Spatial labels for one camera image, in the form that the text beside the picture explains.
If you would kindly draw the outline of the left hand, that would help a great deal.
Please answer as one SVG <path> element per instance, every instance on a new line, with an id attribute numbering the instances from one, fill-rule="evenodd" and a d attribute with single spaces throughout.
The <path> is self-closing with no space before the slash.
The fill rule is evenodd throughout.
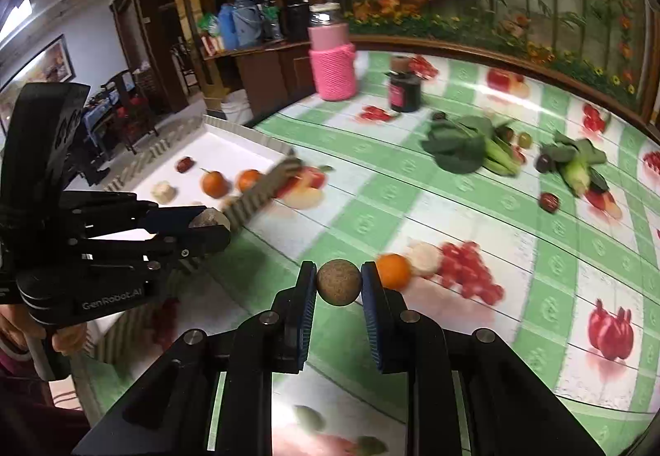
<path id="1" fill-rule="evenodd" d="M 20 350 L 27 349 L 27 338 L 47 338 L 46 330 L 33 320 L 25 305 L 1 305 L 0 320 L 1 333 Z M 61 328 L 50 337 L 52 348 L 62 355 L 72 355 L 83 349 L 86 334 L 86 323 Z"/>

